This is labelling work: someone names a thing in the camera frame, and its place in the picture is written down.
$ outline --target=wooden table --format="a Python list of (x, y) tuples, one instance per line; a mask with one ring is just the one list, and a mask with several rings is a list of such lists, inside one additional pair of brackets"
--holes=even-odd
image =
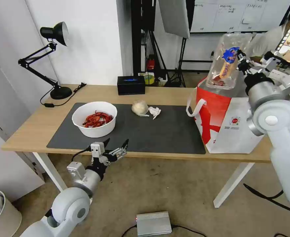
[[(70, 87), (72, 90), (77, 87), (77, 85), (65, 86)], [(41, 106), (38, 108), (35, 113), (31, 115), (31, 117), (7, 140), (7, 142), (2, 146), (2, 149), (7, 151), (32, 152), (57, 188), (61, 191), (67, 187), (47, 156), (47, 153), (75, 154), (79, 150), (54, 149), (47, 148), (46, 146), (75, 103), (107, 101), (113, 104), (132, 104), (136, 99), (143, 99), (148, 104), (155, 105), (186, 105), (187, 98), (191, 91), (192, 88), (146, 87), (146, 93), (144, 95), (118, 96), (116, 86), (87, 85), (79, 90), (76, 95), (63, 106), (54, 108)], [(54, 103), (61, 104), (65, 100), (54, 101)], [(205, 155), (128, 152), (126, 157), (239, 162), (239, 166), (213, 201), (214, 206), (218, 208), (254, 163), (270, 162), (270, 150), (271, 143), (267, 137), (264, 137), (251, 154), (210, 154), (206, 149)]]

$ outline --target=black desk lamp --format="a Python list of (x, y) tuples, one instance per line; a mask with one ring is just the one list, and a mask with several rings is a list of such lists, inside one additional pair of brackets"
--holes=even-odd
[[(68, 87), (61, 87), (57, 81), (48, 78), (47, 76), (42, 75), (38, 71), (34, 70), (32, 67), (30, 67), (30, 64), (34, 63), (35, 61), (45, 57), (46, 55), (54, 52), (56, 50), (57, 43), (53, 42), (53, 39), (56, 39), (59, 43), (66, 46), (66, 43), (68, 41), (68, 30), (65, 22), (60, 22), (56, 24), (53, 28), (49, 27), (42, 27), (40, 29), (40, 34), (49, 41), (49, 44), (46, 45), (44, 48), (39, 49), (38, 51), (34, 52), (33, 54), (30, 54), (29, 56), (19, 59), (18, 63), (20, 66), (24, 67), (25, 69), (29, 70), (33, 74), (37, 75), (38, 77), (45, 80), (47, 83), (51, 84), (53, 86), (53, 90), (51, 91), (50, 95), (52, 99), (65, 99), (69, 97), (72, 94), (72, 90)], [(35, 56), (37, 53), (50, 48), (51, 50), (49, 52), (46, 52), (45, 54), (41, 56)]]

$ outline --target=garlic bulb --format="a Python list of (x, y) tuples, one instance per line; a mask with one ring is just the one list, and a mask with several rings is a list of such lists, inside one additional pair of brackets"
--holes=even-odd
[(148, 105), (144, 100), (136, 100), (132, 104), (132, 111), (140, 117), (149, 117), (146, 113), (148, 112)]

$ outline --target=dried red chili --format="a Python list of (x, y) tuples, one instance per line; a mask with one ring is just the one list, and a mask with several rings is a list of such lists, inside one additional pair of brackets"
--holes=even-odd
[(105, 123), (106, 124), (109, 123), (112, 119), (113, 119), (112, 115), (96, 111), (94, 114), (87, 116), (83, 125), (85, 125), (85, 128), (100, 127)]

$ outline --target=whiteboard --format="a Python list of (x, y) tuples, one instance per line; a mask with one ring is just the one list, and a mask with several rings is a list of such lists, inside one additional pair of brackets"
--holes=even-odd
[(196, 0), (191, 32), (268, 31), (289, 6), (290, 0)]

